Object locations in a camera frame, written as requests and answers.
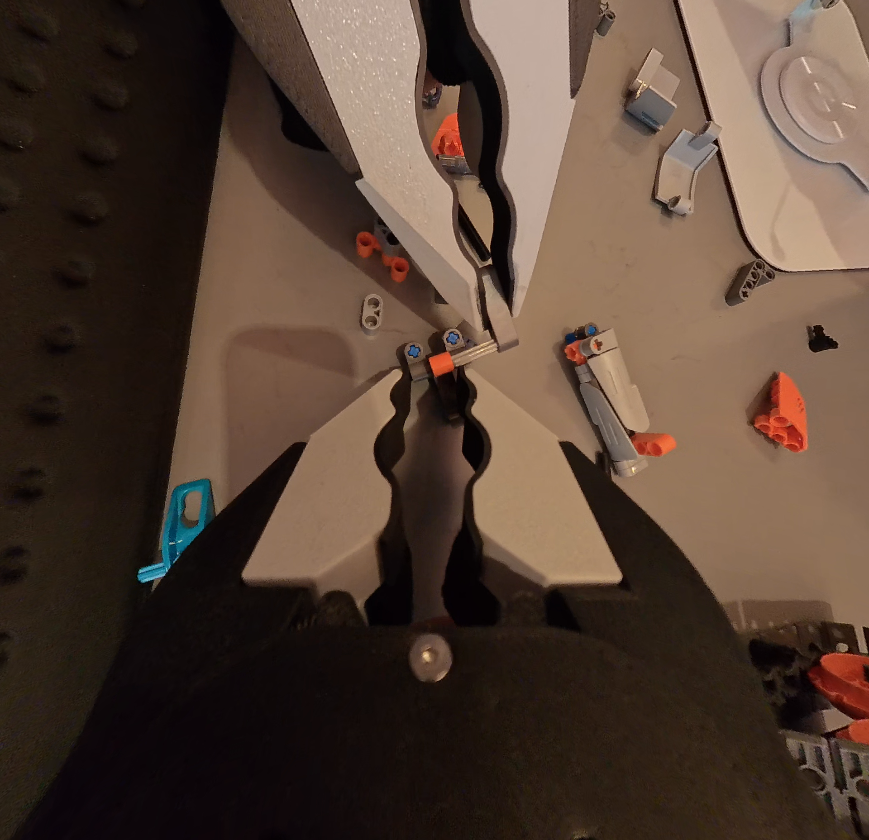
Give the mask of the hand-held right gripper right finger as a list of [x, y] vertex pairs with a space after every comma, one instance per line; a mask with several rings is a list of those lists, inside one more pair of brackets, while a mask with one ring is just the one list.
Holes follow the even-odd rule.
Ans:
[[516, 596], [618, 586], [622, 571], [554, 433], [478, 372], [459, 372], [472, 474], [441, 588], [458, 625], [496, 625]]

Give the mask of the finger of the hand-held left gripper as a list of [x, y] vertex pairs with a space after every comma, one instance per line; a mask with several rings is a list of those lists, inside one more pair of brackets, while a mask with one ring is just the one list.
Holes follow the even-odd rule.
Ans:
[[462, 0], [505, 116], [495, 175], [510, 210], [513, 316], [525, 302], [573, 116], [569, 0]]
[[462, 319], [507, 334], [505, 300], [462, 243], [458, 194], [422, 130], [418, 0], [290, 2], [358, 162], [359, 191]]

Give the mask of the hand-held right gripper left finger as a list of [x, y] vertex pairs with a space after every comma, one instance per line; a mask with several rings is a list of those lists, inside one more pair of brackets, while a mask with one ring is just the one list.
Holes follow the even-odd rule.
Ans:
[[394, 369], [310, 437], [255, 548], [249, 585], [345, 592], [372, 625], [413, 617], [411, 553], [395, 475], [411, 378]]

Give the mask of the grey orange blue block assembly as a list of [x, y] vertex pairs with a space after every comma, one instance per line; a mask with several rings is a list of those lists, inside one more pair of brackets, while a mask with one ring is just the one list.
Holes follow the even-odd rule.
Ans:
[[401, 363], [407, 368], [411, 380], [440, 378], [479, 358], [504, 353], [518, 346], [516, 325], [492, 263], [480, 268], [478, 280], [483, 329], [489, 334], [489, 339], [476, 345], [446, 349], [430, 355], [424, 353], [420, 343], [407, 343], [401, 353]]

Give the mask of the orange angled panel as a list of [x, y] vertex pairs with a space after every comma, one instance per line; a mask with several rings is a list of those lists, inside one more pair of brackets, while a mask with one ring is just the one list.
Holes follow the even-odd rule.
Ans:
[[456, 112], [447, 115], [441, 122], [431, 144], [435, 159], [439, 156], [463, 157], [467, 161], [459, 131], [459, 119]]

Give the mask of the light grey box panel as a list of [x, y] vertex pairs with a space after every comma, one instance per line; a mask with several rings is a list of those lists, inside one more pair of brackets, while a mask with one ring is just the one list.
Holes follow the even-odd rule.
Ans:
[[663, 66], [663, 53], [651, 48], [625, 94], [624, 111], [655, 132], [673, 117], [678, 76]]

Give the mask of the white grey orange block assembly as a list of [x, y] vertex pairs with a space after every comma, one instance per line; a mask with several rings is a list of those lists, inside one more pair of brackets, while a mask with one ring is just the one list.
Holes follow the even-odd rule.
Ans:
[[650, 419], [614, 329], [588, 323], [566, 333], [563, 352], [573, 365], [587, 415], [612, 460], [612, 477], [634, 477], [650, 458], [675, 450], [668, 433], [649, 431]]

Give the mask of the orange bush grey connector assembly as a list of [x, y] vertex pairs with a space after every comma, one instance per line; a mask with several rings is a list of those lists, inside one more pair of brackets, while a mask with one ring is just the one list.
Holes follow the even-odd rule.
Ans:
[[371, 230], [357, 233], [355, 249], [362, 259], [372, 259], [375, 255], [379, 255], [382, 263], [389, 270], [392, 281], [402, 283], [407, 280], [411, 267], [409, 255], [380, 216], [375, 216]]

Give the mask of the long black axle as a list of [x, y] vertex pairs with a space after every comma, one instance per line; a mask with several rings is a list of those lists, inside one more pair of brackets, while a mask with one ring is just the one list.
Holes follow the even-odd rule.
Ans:
[[470, 246], [476, 258], [484, 265], [489, 263], [491, 261], [491, 254], [487, 244], [473, 225], [471, 218], [462, 204], [459, 204], [458, 206], [457, 218], [462, 236]]

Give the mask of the light grey curved fender panel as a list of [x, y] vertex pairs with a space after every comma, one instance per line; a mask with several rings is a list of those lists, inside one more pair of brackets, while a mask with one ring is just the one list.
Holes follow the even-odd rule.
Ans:
[[692, 133], [682, 129], [662, 154], [654, 184], [654, 199], [671, 213], [686, 217], [694, 208], [694, 194], [703, 167], [718, 153], [721, 126], [713, 121]]

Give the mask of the white book stand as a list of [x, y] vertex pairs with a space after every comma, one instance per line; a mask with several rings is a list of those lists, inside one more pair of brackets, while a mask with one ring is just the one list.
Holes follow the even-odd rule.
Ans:
[[741, 229], [784, 272], [867, 269], [867, 188], [840, 161], [815, 161], [770, 118], [767, 60], [791, 42], [802, 0], [675, 0]]

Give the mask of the orange wedge block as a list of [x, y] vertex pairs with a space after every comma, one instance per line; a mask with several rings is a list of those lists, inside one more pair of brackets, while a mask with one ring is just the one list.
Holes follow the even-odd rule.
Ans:
[[764, 407], [754, 416], [753, 427], [791, 453], [807, 450], [805, 401], [794, 381], [784, 372], [775, 374]]

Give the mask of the dark grey short beam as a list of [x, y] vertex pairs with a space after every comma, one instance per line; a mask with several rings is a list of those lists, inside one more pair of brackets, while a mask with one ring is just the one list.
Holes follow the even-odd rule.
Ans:
[[724, 297], [725, 303], [736, 306], [746, 302], [758, 288], [772, 283], [776, 277], [776, 270], [763, 259], [744, 264], [734, 274]]

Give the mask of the black dimpled mat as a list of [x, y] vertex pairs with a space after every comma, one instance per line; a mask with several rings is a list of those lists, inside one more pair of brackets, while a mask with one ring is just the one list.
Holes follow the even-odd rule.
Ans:
[[232, 31], [218, 0], [1, 0], [1, 828], [158, 548]]

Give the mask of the grey orange tracked toy robot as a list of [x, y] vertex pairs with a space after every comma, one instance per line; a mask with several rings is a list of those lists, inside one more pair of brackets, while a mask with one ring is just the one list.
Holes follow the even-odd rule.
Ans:
[[867, 838], [867, 627], [804, 620], [741, 638], [813, 794], [851, 837]]

